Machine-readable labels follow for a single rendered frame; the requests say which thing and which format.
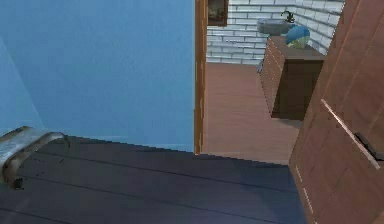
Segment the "dark brown wooden dresser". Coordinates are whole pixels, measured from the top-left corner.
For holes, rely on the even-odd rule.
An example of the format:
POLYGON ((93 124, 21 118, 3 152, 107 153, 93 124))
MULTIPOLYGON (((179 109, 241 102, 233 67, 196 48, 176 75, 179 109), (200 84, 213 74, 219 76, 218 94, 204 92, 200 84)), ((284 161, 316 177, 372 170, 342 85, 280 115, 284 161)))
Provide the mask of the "dark brown wooden dresser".
POLYGON ((296 49, 284 36, 267 38, 260 78, 272 118, 304 119, 323 62, 309 45, 296 49))

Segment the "blue and yellow ball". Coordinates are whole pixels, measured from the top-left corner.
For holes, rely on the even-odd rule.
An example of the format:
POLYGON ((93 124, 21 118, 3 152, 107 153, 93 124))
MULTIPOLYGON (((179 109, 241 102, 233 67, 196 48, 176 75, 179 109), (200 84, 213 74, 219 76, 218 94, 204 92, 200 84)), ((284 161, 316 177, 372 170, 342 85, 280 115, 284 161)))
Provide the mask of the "blue and yellow ball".
POLYGON ((286 44, 288 47, 304 49, 309 42, 310 31, 305 26, 294 26, 286 35, 286 44))

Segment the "black sink faucet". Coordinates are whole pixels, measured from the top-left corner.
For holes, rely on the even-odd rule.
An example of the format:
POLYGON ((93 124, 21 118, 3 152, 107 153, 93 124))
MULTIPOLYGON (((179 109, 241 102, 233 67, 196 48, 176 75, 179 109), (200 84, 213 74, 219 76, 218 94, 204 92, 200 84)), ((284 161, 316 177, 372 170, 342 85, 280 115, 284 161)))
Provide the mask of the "black sink faucet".
POLYGON ((292 12, 285 10, 284 12, 281 13, 281 15, 284 15, 284 14, 287 15, 287 17, 285 19, 286 22, 289 22, 289 23, 295 22, 294 14, 292 12))

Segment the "brown wooden room door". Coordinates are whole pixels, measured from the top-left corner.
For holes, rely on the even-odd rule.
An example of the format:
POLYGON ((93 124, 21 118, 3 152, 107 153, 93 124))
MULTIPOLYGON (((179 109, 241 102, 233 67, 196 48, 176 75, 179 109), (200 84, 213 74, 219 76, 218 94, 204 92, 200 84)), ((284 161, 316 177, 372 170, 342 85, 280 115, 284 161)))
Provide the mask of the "brown wooden room door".
POLYGON ((384 224, 384 0, 345 0, 289 161, 308 224, 384 224))

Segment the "dark framed wall picture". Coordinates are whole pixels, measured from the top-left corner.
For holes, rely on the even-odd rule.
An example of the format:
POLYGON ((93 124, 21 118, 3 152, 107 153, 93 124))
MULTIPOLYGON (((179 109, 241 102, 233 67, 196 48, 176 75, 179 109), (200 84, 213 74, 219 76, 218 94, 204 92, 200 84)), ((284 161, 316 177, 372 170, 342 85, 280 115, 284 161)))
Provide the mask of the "dark framed wall picture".
POLYGON ((208 25, 225 27, 228 20, 229 0, 207 0, 208 25))

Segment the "grey wall sink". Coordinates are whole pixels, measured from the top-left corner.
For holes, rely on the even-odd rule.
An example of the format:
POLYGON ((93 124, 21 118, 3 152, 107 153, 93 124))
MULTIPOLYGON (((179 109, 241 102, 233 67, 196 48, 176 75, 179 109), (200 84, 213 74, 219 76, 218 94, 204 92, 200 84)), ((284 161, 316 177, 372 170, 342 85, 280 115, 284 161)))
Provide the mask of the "grey wall sink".
POLYGON ((280 36, 286 34, 294 23, 285 21, 284 19, 259 19, 257 29, 262 34, 271 36, 280 36))

